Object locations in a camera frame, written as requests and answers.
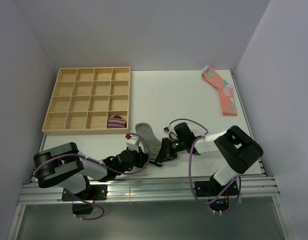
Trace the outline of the grey sock with black stripes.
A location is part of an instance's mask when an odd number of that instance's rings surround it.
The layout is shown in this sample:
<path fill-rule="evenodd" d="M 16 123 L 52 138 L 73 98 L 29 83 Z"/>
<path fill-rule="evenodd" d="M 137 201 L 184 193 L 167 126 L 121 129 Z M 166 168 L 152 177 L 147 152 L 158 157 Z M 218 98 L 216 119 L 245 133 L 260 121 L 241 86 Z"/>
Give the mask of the grey sock with black stripes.
<path fill-rule="evenodd" d="M 155 160 L 159 154 L 161 148 L 161 141 L 156 138 L 152 127 L 145 122 L 136 124 L 135 126 L 136 133 L 140 135 L 145 142 L 148 144 L 150 149 L 150 156 L 152 160 Z"/>

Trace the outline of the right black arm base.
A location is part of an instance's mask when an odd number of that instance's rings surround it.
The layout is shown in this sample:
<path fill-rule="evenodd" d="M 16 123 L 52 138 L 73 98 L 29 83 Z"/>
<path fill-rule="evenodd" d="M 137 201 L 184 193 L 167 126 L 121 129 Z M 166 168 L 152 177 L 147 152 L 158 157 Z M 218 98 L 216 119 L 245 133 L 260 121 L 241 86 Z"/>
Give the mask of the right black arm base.
<path fill-rule="evenodd" d="M 240 178 L 226 186 L 212 187 L 211 181 L 196 181 L 194 185 L 194 193 L 197 199 L 211 197 L 212 199 L 204 202 L 204 205 L 208 206 L 213 214 L 220 216 L 230 211 L 241 198 Z"/>

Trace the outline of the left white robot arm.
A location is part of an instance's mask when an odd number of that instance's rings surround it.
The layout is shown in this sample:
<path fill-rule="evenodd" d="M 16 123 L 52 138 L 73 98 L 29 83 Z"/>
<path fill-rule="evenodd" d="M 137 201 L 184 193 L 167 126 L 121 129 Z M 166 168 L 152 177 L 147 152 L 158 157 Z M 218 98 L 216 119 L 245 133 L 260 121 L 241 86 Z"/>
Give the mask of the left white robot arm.
<path fill-rule="evenodd" d="M 40 188 L 57 185 L 85 200 L 91 195 L 89 178 L 104 183 L 120 175 L 130 175 L 134 168 L 143 171 L 150 157 L 137 146 L 116 156 L 95 160 L 80 152 L 76 143 L 69 142 L 35 154 L 33 161 L 33 176 Z"/>

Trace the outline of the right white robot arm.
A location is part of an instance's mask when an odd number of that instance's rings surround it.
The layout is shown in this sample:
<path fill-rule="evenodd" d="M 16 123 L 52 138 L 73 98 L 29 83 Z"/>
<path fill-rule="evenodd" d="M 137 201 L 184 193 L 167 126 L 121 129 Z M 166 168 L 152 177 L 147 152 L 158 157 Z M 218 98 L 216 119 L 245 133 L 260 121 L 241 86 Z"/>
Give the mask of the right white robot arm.
<path fill-rule="evenodd" d="M 232 179 L 244 174 L 264 154 L 262 147 L 236 125 L 217 134 L 196 136 L 187 123 L 181 122 L 174 126 L 174 132 L 176 138 L 162 139 L 154 163 L 174 160 L 180 151 L 197 156 L 220 152 L 226 163 L 210 177 L 210 189 L 216 195 L 221 195 Z"/>

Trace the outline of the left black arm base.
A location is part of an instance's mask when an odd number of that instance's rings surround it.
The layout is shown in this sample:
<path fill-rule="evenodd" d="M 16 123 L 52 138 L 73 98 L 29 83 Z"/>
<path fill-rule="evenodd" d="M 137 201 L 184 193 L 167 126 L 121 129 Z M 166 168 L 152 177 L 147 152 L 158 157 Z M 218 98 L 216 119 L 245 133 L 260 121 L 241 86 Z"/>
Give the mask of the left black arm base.
<path fill-rule="evenodd" d="M 73 194 L 67 189 L 63 189 L 61 200 L 63 202 L 80 202 L 72 204 L 72 212 L 75 215 L 86 216 L 90 215 L 94 209 L 91 204 L 86 204 L 83 201 L 92 201 L 92 204 L 96 204 L 96 201 L 104 201 L 107 198 L 107 185 L 106 184 L 93 184 L 87 187 L 84 191 Z"/>

